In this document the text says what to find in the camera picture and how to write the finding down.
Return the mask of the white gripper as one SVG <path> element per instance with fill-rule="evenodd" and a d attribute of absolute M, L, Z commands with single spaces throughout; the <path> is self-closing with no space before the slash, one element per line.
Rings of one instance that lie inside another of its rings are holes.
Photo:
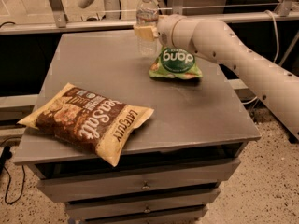
<path fill-rule="evenodd" d="M 135 25 L 134 32 L 139 38 L 154 41 L 157 37 L 163 46 L 184 50 L 195 50 L 192 35 L 195 22 L 181 15 L 162 16 L 155 26 Z"/>

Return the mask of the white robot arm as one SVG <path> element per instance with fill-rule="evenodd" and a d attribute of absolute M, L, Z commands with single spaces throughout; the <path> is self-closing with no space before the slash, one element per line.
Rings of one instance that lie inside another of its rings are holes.
<path fill-rule="evenodd" d="M 299 77 L 246 47 L 224 21 L 170 15 L 155 25 L 136 24 L 134 30 L 148 41 L 158 39 L 166 47 L 225 65 L 299 139 Z"/>

